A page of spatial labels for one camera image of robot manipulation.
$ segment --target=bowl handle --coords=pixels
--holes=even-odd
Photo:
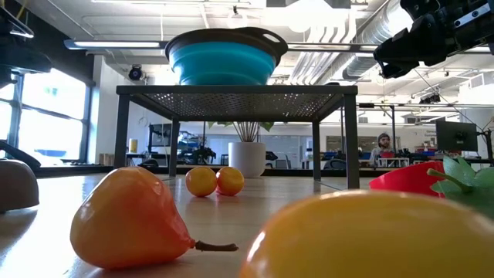
[[[286,44],[286,41],[278,34],[271,32],[269,30],[256,28],[256,27],[242,27],[242,28],[237,28],[235,30],[238,30],[248,35],[257,36],[259,39],[270,44],[277,51],[280,57],[288,51],[288,45]],[[278,41],[274,41],[265,35],[272,36]]]

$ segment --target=metal table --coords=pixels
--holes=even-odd
[[[180,121],[310,122],[313,152],[320,153],[320,121],[345,109],[347,186],[359,188],[356,86],[117,86],[118,117],[114,167],[125,166],[129,103],[171,119],[169,175],[177,173]],[[320,158],[314,155],[314,180]]]

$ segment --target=small orange ball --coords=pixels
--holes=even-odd
[[[244,176],[233,167],[223,167],[216,173],[219,194],[234,196],[244,188]]]
[[[200,166],[187,172],[185,184],[190,193],[198,197],[210,195],[217,185],[215,172],[209,167]]]

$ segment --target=toy orange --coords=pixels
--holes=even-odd
[[[215,172],[209,167],[196,167],[185,175],[185,184],[193,195],[205,197],[216,189]]]
[[[277,212],[241,278],[491,277],[494,222],[460,204],[383,191],[306,198]]]
[[[233,167],[223,167],[216,173],[219,194],[234,196],[244,188],[244,176]]]

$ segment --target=black bowl rim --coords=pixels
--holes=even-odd
[[[285,48],[279,51],[269,43],[263,42],[261,39],[256,38],[253,34],[242,32],[242,29],[244,28],[210,28],[185,32],[178,36],[175,36],[167,43],[164,48],[164,54],[167,57],[168,61],[170,61],[170,53],[178,48],[181,48],[182,46],[188,46],[191,44],[202,42],[236,42],[255,47],[264,51],[265,53],[268,53],[275,61],[275,66],[278,66],[281,61],[282,55],[285,54],[288,50],[286,41],[280,37],[277,37],[278,40],[281,39],[280,43],[284,44],[283,48]],[[264,30],[262,28],[256,27],[249,27],[249,29],[258,29],[259,31]]]

